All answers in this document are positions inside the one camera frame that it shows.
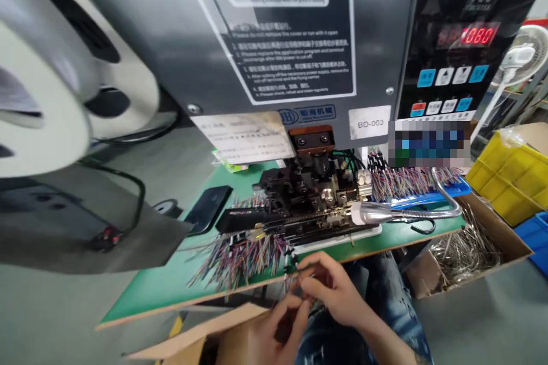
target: red led display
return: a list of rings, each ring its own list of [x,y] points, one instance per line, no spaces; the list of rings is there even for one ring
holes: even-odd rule
[[[437,48],[489,47],[498,26],[498,22],[443,25],[438,33]]]

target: person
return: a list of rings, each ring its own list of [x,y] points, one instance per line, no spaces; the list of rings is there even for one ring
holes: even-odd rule
[[[321,251],[305,257],[297,268],[292,290],[300,288],[301,296],[288,293],[253,325],[248,334],[250,365],[432,363],[391,252],[343,267]],[[311,314],[315,301],[323,305]],[[289,335],[280,343],[281,324],[288,321]]]

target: gray machine housing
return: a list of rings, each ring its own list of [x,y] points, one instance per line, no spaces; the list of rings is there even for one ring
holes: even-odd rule
[[[351,140],[348,111],[390,105],[395,118],[415,0],[354,0],[355,96],[265,105],[251,103],[198,0],[93,1],[191,116],[190,104],[200,115],[217,115],[329,103],[336,118],[287,128],[329,124],[341,149],[387,141],[387,135]]]

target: workbench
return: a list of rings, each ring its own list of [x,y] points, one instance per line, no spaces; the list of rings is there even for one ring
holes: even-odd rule
[[[224,167],[218,167],[201,189],[196,187],[196,199],[207,188],[229,185],[234,189],[231,198],[227,201],[227,207],[230,207],[235,195],[238,195],[239,198],[253,195],[253,184],[259,182],[264,170],[271,168],[277,168],[273,161],[254,164],[250,169],[234,174],[230,174]],[[443,209],[449,208],[449,205],[438,203],[429,208]],[[181,220],[185,218],[189,210],[181,215]],[[348,262],[406,246],[408,252],[400,263],[400,270],[403,271],[412,259],[427,250],[433,241],[436,241],[436,238],[455,232],[461,229],[464,224],[462,217],[437,220],[436,230],[428,235],[409,229],[409,225],[405,223],[383,224],[380,235],[356,240],[353,245],[348,242],[332,246],[326,248],[325,251],[337,261]],[[415,223],[415,226],[425,230],[431,228],[429,221]],[[181,310],[185,306],[225,296],[224,292],[220,293],[216,290],[217,284],[212,283],[205,286],[209,277],[206,277],[203,282],[196,282],[191,287],[187,286],[187,282],[207,256],[202,254],[191,259],[195,256],[196,250],[186,249],[210,243],[215,240],[216,236],[217,231],[213,228],[209,233],[201,236],[186,238],[165,266],[140,271],[101,320],[97,329],[161,312]],[[303,258],[305,255],[307,254],[301,254],[299,257]],[[283,281],[283,269],[284,265],[280,264],[274,276],[271,276],[270,272],[256,275],[249,280],[249,285],[241,286],[235,292]]]

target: white button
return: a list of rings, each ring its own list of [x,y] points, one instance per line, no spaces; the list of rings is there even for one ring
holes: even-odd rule
[[[453,67],[441,68],[438,71],[438,76],[436,77],[437,86],[447,86],[451,82],[451,77],[453,76]]]
[[[430,102],[426,109],[426,115],[438,114],[440,112],[441,102]]]
[[[446,102],[444,102],[444,106],[441,108],[441,113],[445,114],[448,112],[452,112],[457,105],[457,101],[458,100],[447,100]]]
[[[472,71],[472,66],[463,66],[457,68],[455,77],[453,78],[453,84],[464,84],[468,81],[468,76]]]

